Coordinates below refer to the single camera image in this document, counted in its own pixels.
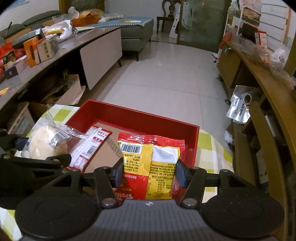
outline wooden counter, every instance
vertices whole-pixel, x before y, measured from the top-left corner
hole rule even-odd
[[[276,235],[279,240],[284,241],[288,239],[289,228],[291,228],[288,219],[290,215],[288,210],[291,210],[291,208],[288,208],[282,164],[287,160],[280,157],[278,146],[265,119],[261,105],[267,102],[268,109],[271,107],[273,110],[285,136],[296,170],[296,93],[293,91],[294,81],[288,75],[285,80],[275,77],[263,63],[251,61],[233,43],[225,43],[232,50],[223,51],[221,63],[219,62],[217,67],[227,89],[233,90],[236,85],[247,85],[260,87],[264,93],[259,102],[253,102],[249,105],[251,114],[249,121],[245,125],[236,123],[233,125],[236,173],[250,183],[258,184],[256,150],[250,148],[250,138],[257,136],[266,164],[269,194],[282,205],[285,212],[284,222]]]

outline white wall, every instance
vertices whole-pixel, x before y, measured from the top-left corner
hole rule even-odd
[[[29,3],[3,12],[0,16],[0,30],[12,24],[22,23],[28,18],[50,10],[59,10],[59,0],[30,0]]]
[[[163,16],[162,2],[163,0],[105,0],[105,10],[129,17],[151,17],[154,19],[154,30],[156,30],[156,17]],[[167,2],[165,6],[167,14],[169,13],[168,6]]]

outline product box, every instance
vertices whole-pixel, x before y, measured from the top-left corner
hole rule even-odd
[[[33,30],[33,31],[29,32],[29,33],[26,33],[26,34],[18,37],[17,39],[13,40],[12,47],[14,49],[24,48],[24,42],[26,42],[26,41],[34,38],[34,37],[37,37],[38,40],[42,39],[42,38],[45,38],[45,35],[42,32],[41,28]]]
[[[53,58],[59,50],[56,36],[53,35],[42,42],[39,42],[37,44],[37,49],[41,62]]]
[[[21,137],[26,137],[34,126],[34,120],[28,109],[29,102],[18,104],[17,111],[7,123],[8,134],[16,134]]]
[[[2,57],[4,68],[9,69],[11,66],[13,66],[13,63],[16,61],[15,53],[13,50],[11,50],[9,53],[5,54]]]
[[[28,41],[24,42],[24,49],[25,49],[25,52],[27,55],[27,61],[30,67],[33,67],[34,65],[36,65],[35,55],[33,51],[33,44],[36,43],[38,40],[39,40],[38,37],[35,36],[29,39]]]
[[[20,74],[27,66],[28,66],[27,56],[24,55],[23,57],[15,61],[9,69],[5,70],[4,77],[6,79],[10,79]]]
[[[257,45],[261,45],[263,48],[268,49],[266,32],[260,30],[255,31],[255,39]]]

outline snack bag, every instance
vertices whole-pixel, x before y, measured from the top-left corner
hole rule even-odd
[[[145,199],[171,199],[176,163],[185,150],[185,140],[155,136]]]
[[[115,191],[119,203],[124,199],[145,199],[153,138],[149,135],[119,133],[118,144],[123,153],[122,186]]]

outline door frame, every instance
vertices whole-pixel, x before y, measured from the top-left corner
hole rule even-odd
[[[180,40],[180,34],[181,34],[181,26],[182,26],[182,17],[183,17],[183,5],[184,5],[184,1],[185,0],[181,0],[181,9],[180,9],[180,18],[179,18],[179,27],[178,27],[178,36],[177,36],[177,44],[180,45],[186,45],[186,46],[190,46],[190,47],[195,47],[195,48],[199,48],[199,49],[205,49],[214,53],[218,53],[218,47],[217,48],[211,48],[208,46],[205,46],[203,44],[199,44],[199,43],[193,43],[193,42],[187,42],[187,41],[182,41]],[[223,34],[224,34],[224,26],[226,24],[226,19],[227,19],[227,13],[228,13],[228,7],[229,7],[229,0],[225,0],[225,4],[224,4],[224,9],[225,12],[223,14],[223,27],[221,29],[221,33],[220,33],[220,39],[222,41],[223,38]]]

